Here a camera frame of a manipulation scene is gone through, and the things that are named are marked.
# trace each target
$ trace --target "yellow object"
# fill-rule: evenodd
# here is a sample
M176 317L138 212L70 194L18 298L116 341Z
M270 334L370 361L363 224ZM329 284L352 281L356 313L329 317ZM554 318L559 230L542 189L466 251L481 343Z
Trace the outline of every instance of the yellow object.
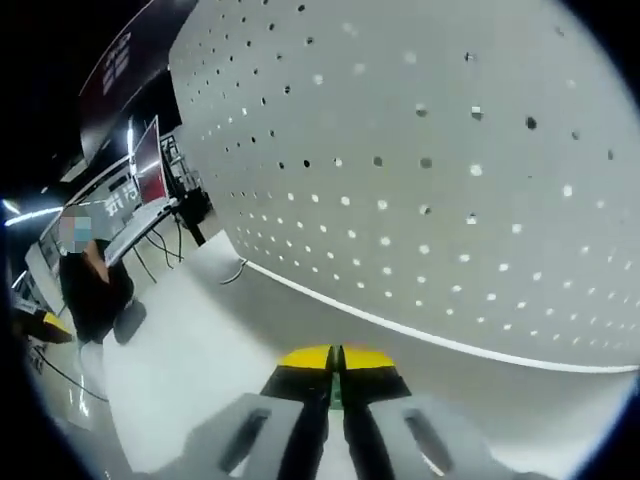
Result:
M67 330L67 328L63 325L62 321L58 317L56 317L53 313L47 312L44 316L43 322L49 323L54 327L62 330L63 332L68 333L69 335L72 335L72 333L69 330Z
M393 367L393 360L381 352L370 352L343 346L347 370L361 368Z
M281 367L317 368L324 370L331 345L300 348L280 360Z

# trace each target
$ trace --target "computer monitor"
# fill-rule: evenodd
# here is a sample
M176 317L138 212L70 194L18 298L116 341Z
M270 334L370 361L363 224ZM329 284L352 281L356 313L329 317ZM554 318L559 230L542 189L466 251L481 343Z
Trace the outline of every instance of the computer monitor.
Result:
M142 203L168 198L167 182L160 151L158 117L155 117L138 142L134 153L135 177Z

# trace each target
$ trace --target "white floor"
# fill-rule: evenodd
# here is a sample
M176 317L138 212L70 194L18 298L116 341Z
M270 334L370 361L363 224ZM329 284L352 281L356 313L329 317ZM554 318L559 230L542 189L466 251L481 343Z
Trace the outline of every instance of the white floor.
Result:
M215 218L205 223L205 236L213 235ZM172 250L174 229L169 222L158 229ZM186 231L183 241L185 261L173 270L162 252L140 245L157 285L135 256L125 259L147 319L127 346L105 339L109 405L46 366L39 382L61 424L100 432L122 447L124 454L101 451L101 459L86 453L110 469L156 472L178 461L194 429L243 392L259 391L280 356L306 345L385 351L414 393L449 401L474 421L499 460L556 478L568 478L586 460L634 381L634 374L541 371L447 350L366 323L251 268L221 285L238 268L226 235L200 249ZM47 355L83 381L73 345L51 346ZM340 427L340 414L332 414L320 480L355 478Z

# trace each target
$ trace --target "white perforated wall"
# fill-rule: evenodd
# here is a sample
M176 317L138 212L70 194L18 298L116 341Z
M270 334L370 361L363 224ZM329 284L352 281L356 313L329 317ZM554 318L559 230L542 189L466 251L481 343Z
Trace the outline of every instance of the white perforated wall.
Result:
M561 6L201 0L170 65L241 256L459 344L640 362L638 113Z

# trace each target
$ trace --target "black jacket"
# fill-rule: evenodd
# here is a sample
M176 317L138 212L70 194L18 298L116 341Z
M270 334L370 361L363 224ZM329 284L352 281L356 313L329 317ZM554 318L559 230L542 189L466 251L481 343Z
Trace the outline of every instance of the black jacket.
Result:
M109 245L96 240L100 256ZM102 343L114 321L133 296L133 281L122 261L109 268L109 283L105 283L84 253L68 253L60 257L62 297L69 307L81 342Z

